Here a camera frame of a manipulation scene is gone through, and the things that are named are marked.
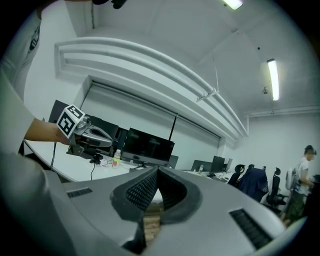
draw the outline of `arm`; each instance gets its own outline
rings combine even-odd
[[[301,175],[300,181],[304,185],[307,185],[309,187],[313,187],[314,183],[307,179],[307,173],[308,173],[308,169],[305,169],[305,170],[302,171],[302,175]]]
[[[67,137],[59,130],[55,123],[33,119],[24,138],[38,142],[60,142],[69,145]]]

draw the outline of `vent grille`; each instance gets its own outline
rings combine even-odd
[[[126,198],[142,211],[146,211],[157,192],[157,172],[127,190]]]
[[[75,197],[79,197],[88,193],[91,193],[92,190],[88,187],[84,187],[84,188],[80,188],[77,190],[72,190],[67,192],[66,194],[68,195],[69,198],[75,198]]]
[[[230,215],[257,250],[271,242],[271,237],[243,209],[232,211]]]

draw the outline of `person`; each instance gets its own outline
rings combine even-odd
[[[27,74],[39,48],[42,11],[53,2],[56,0],[45,2],[30,14],[0,61],[0,104],[2,118],[5,120],[0,128],[1,152],[17,153],[19,148],[22,148],[20,144],[23,139],[69,144],[56,124],[35,118],[23,105]]]
[[[294,168],[293,191],[283,221],[286,226],[297,221],[304,210],[304,198],[314,183],[307,179],[309,162],[315,159],[317,152],[312,145],[304,149],[304,156]]]

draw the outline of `white wall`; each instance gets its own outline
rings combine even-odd
[[[221,157],[224,158],[224,162],[228,163],[229,159],[232,159],[232,163],[230,166],[230,171],[233,171],[233,169],[235,168],[235,163],[234,163],[234,145],[231,144],[228,140],[225,143],[225,147],[223,149],[223,153],[221,155]]]
[[[320,150],[320,114],[289,114],[250,119],[249,137],[239,140],[237,148],[229,149],[231,167],[238,164],[266,166],[269,186],[276,167],[281,170],[280,189],[285,189],[288,168],[294,168],[312,145]],[[320,174],[320,156],[309,163],[309,177]]]
[[[24,90],[24,105],[40,120],[49,119],[55,100],[72,104],[82,86],[79,81],[65,81],[55,76],[54,44],[75,37],[64,1],[54,2],[42,12],[40,45]]]
[[[85,113],[129,130],[130,128],[169,139],[174,115],[145,103],[93,85],[82,108]],[[194,160],[211,162],[217,153],[219,139],[177,119],[171,140],[175,142],[172,154],[178,156],[177,169],[191,169]]]

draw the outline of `ceiling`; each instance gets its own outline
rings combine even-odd
[[[184,55],[172,56],[217,88],[240,117],[261,110],[320,105],[320,66],[296,24],[267,0],[127,0],[95,6],[95,27],[143,34]],[[168,55],[166,50],[156,49]],[[272,101],[267,60],[277,61],[280,99]],[[266,87],[268,94],[263,94]]]

